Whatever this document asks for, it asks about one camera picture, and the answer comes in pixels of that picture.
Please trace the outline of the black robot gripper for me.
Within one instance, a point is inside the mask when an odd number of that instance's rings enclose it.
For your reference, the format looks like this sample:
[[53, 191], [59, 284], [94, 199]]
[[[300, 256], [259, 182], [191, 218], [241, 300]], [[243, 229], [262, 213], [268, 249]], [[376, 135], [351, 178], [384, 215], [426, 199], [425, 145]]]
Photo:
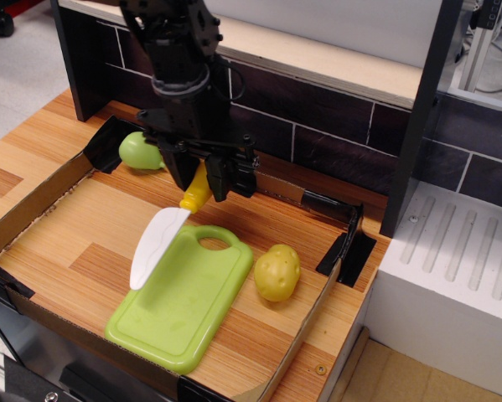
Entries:
[[256, 140], [232, 120], [229, 102], [164, 100], [161, 108], [139, 111], [137, 119], [180, 189], [189, 187], [204, 162], [216, 202], [230, 192], [250, 197], [256, 191]]

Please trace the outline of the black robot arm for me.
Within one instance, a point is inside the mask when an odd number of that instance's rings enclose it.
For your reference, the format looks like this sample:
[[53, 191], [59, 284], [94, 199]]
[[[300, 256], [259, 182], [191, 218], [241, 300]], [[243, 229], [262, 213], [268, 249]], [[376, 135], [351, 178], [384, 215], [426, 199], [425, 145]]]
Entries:
[[153, 69], [161, 107], [138, 113], [179, 188], [200, 165], [216, 201], [256, 191], [254, 137], [230, 117], [230, 63], [216, 49], [220, 20], [202, 1], [120, 1], [117, 6]]

